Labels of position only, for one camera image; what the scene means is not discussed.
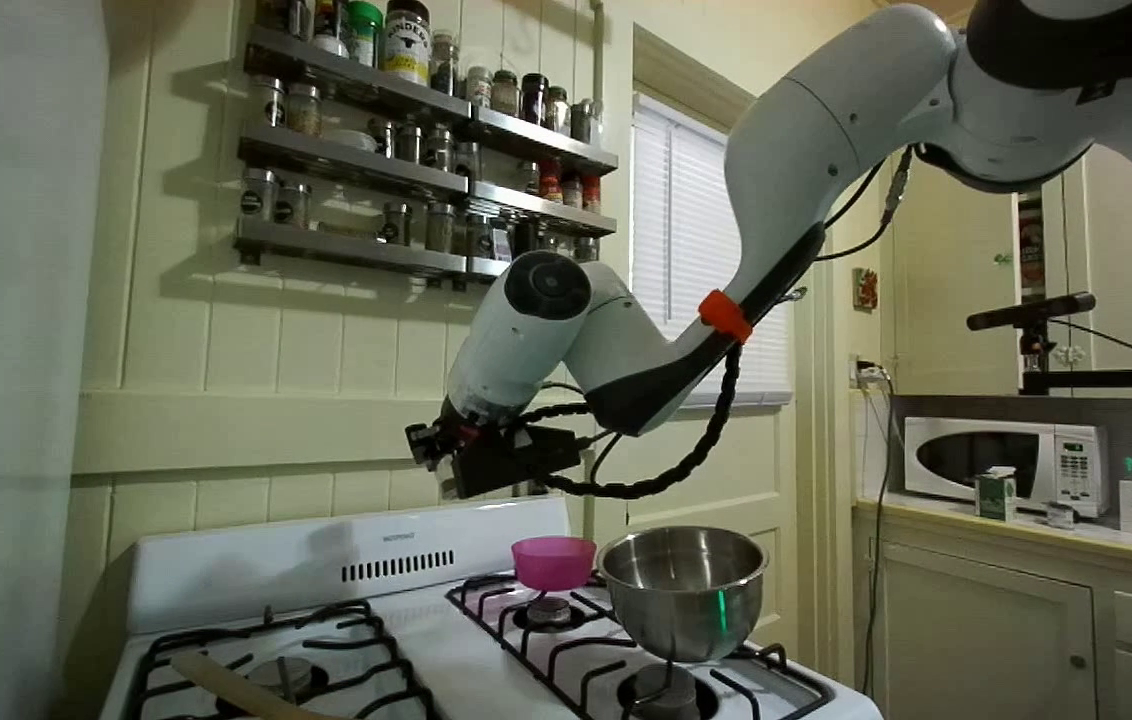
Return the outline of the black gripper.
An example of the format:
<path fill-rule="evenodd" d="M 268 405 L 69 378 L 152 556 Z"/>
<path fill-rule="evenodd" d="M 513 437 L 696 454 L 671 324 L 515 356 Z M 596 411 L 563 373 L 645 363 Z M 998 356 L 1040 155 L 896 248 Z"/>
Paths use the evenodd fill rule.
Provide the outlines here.
<path fill-rule="evenodd" d="M 576 431 L 458 414 L 453 405 L 439 405 L 430 425 L 407 425 L 403 440 L 454 498 L 542 479 L 576 469 L 585 452 Z"/>

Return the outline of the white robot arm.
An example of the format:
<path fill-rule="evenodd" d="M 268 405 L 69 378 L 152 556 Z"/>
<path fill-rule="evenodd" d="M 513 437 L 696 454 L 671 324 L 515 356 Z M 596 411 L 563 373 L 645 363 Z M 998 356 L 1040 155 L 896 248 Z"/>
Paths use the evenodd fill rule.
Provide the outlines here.
<path fill-rule="evenodd" d="M 1132 0 L 976 0 L 963 22 L 888 3 L 795 67 L 730 129 L 722 187 L 738 263 L 683 333 L 653 324 L 598 261 L 533 248 L 481 301 L 439 414 L 403 431 L 458 496 L 559 489 L 585 440 L 536 400 L 550 373 L 614 437 L 671 414 L 702 375 L 730 378 L 750 328 L 816 263 L 833 202 L 899 148 L 979 192 L 1058 174 L 1089 148 L 1132 161 Z"/>

